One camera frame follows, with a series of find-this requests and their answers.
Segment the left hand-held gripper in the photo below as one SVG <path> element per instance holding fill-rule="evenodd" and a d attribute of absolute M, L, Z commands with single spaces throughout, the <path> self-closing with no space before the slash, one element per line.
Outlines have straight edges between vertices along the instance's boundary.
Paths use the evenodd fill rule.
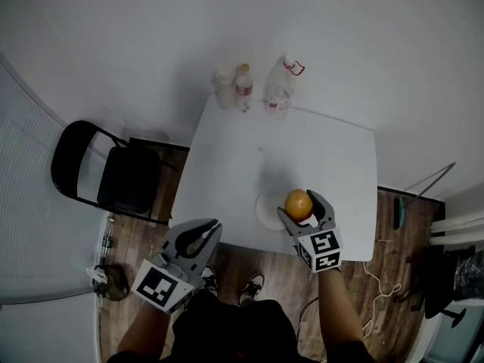
<path fill-rule="evenodd" d="M 193 219 L 173 226 L 156 255 L 142 262 L 131 291 L 171 315 L 202 287 L 202 271 L 221 235 L 217 219 Z M 201 240 L 198 248 L 189 253 L 189 246 L 197 240 Z"/>

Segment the orange fruit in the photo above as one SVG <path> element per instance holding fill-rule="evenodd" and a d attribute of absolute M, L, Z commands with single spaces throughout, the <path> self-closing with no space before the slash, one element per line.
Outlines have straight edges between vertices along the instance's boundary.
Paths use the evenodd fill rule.
<path fill-rule="evenodd" d="M 306 191 L 294 189 L 287 195 L 284 209 L 294 220 L 301 222 L 311 216 L 313 203 Z"/>

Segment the white plate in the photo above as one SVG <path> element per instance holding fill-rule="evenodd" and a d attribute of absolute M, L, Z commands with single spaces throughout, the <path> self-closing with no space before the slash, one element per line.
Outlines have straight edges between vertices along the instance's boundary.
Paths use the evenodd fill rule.
<path fill-rule="evenodd" d="M 283 231 L 283 222 L 278 215 L 278 208 L 284 208 L 287 193 L 277 190 L 262 192 L 256 199 L 255 211 L 259 222 L 269 231 Z"/>

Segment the person's left forearm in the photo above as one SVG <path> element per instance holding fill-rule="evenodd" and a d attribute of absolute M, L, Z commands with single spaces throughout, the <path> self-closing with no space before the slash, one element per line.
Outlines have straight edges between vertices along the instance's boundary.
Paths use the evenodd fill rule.
<path fill-rule="evenodd" d="M 169 329 L 170 316 L 144 303 L 120 340 L 117 353 L 132 352 L 136 358 L 159 361 Z"/>

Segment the person's right forearm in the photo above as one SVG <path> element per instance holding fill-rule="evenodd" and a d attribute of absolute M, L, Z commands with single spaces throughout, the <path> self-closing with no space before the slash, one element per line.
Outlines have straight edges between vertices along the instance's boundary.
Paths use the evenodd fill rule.
<path fill-rule="evenodd" d="M 337 348 L 363 339 L 360 318 L 337 269 L 318 273 L 318 305 L 321 336 L 330 363 Z"/>

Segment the white table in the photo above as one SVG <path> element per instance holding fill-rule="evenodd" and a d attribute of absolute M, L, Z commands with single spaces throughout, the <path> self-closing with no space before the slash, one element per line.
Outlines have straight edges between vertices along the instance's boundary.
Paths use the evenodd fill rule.
<path fill-rule="evenodd" d="M 254 101 L 243 113 L 209 97 L 188 153 L 171 223 L 217 219 L 222 242 L 292 253 L 285 230 L 266 228 L 256 215 L 261 194 L 312 190 L 334 208 L 348 261 L 374 252 L 377 160 L 371 131 L 316 113 L 292 109 L 274 119 Z"/>

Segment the person's right shoe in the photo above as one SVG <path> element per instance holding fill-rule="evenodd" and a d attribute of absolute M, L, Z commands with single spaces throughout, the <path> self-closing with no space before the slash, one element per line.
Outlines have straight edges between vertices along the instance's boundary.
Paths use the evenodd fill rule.
<path fill-rule="evenodd" d="M 248 306 L 256 301 L 257 296 L 262 290 L 265 283 L 265 277 L 262 273 L 256 273 L 248 280 L 245 287 L 239 293 L 237 304 L 240 307 Z"/>

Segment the clear bottle on floor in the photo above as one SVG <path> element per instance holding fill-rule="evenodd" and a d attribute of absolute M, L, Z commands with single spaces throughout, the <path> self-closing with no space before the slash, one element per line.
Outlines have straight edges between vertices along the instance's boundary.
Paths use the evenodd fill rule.
<path fill-rule="evenodd" d="M 104 234 L 102 237 L 101 248 L 103 251 L 108 251 L 113 246 L 113 230 L 115 219 L 113 215 L 107 216 L 107 223 L 105 225 Z"/>

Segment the dark camouflage bag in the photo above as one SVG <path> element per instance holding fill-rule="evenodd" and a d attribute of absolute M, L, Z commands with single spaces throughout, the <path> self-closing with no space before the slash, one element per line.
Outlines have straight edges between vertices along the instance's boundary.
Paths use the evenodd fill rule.
<path fill-rule="evenodd" d="M 93 281 L 94 292 L 98 297 L 110 301 L 121 301 L 129 295 L 129 283 L 120 264 L 96 265 L 95 271 L 103 271 L 107 278 L 106 284 Z"/>

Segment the broom with green head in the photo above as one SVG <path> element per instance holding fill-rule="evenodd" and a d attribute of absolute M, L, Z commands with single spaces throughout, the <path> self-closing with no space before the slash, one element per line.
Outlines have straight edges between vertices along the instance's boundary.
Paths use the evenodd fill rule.
<path fill-rule="evenodd" d="M 403 227 L 405 222 L 405 210 L 412 203 L 420 199 L 428 190 L 430 190 L 437 182 L 439 182 L 445 175 L 447 175 L 456 165 L 456 162 L 449 163 L 447 166 L 439 169 L 426 178 L 412 184 L 405 191 L 410 190 L 424 182 L 431 180 L 431 182 L 419 193 L 415 194 L 409 201 L 405 202 L 402 197 L 395 197 L 393 201 L 393 229 L 398 230 Z"/>

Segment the person's black clothing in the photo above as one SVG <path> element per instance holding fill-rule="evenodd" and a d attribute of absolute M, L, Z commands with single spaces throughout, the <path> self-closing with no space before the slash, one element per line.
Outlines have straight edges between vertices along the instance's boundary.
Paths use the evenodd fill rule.
<path fill-rule="evenodd" d="M 159 361 L 121 352 L 107 363 L 317 362 L 299 354 L 293 326 L 278 302 L 267 299 L 233 306 L 200 290 L 175 322 L 169 322 Z"/>

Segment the white power strip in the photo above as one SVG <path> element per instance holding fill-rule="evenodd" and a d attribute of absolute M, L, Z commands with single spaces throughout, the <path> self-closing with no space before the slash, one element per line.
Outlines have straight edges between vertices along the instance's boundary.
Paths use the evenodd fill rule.
<path fill-rule="evenodd" d="M 87 268 L 86 274 L 98 284 L 107 284 L 108 277 L 102 268 Z"/>

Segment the yellow-capped bottle with red label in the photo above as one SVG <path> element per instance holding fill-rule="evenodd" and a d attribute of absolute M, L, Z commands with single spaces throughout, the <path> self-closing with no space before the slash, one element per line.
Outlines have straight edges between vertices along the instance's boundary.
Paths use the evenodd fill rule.
<path fill-rule="evenodd" d="M 250 109 L 253 81 L 250 77 L 250 65 L 240 64 L 234 78 L 234 106 L 246 113 Z"/>

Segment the small white bottle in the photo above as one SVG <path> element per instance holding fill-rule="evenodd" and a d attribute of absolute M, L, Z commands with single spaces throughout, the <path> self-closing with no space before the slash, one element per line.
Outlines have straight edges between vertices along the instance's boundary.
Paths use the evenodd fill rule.
<path fill-rule="evenodd" d="M 234 70 L 228 66 L 218 66 L 213 77 L 217 101 L 222 109 L 234 106 Z"/>

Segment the grey plastic bag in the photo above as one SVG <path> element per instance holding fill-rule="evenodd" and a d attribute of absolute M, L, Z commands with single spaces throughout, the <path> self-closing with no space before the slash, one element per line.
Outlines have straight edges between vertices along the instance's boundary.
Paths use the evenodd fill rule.
<path fill-rule="evenodd" d="M 484 250 L 471 246 L 458 257 L 453 289 L 454 301 L 484 299 Z"/>

